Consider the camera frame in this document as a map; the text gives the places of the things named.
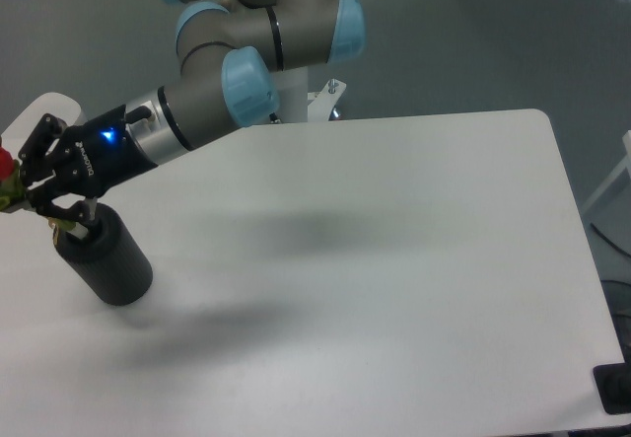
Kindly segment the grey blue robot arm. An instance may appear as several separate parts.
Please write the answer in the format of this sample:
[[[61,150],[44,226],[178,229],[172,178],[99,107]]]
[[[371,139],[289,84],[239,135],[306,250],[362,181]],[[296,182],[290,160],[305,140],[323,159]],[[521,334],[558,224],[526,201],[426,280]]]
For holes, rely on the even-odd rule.
[[[360,0],[174,0],[180,77],[81,124],[46,113],[18,155],[19,209],[89,224],[109,189],[269,121],[272,74],[358,57]]]

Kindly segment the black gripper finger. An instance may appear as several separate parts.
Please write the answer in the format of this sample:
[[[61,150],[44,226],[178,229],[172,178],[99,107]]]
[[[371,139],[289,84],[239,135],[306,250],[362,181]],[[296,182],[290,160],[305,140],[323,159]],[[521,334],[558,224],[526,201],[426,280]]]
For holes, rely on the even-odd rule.
[[[62,207],[55,203],[57,198],[68,194],[80,195],[84,199],[75,201],[69,207]],[[25,196],[30,207],[40,216],[81,224],[92,224],[96,221],[98,189],[94,185],[43,182],[38,185],[27,185]]]
[[[45,113],[37,122],[18,154],[21,162],[20,179],[23,185],[32,185],[53,174],[46,156],[66,128],[67,124],[51,113]]]

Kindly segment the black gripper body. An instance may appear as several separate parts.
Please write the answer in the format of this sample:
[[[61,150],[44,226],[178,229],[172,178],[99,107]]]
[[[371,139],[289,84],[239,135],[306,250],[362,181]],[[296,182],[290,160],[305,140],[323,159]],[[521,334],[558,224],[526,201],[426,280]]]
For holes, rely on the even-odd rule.
[[[150,115],[146,107],[112,109],[64,130],[51,151],[54,183],[60,195],[99,198],[110,188],[157,167],[132,139],[127,125]]]

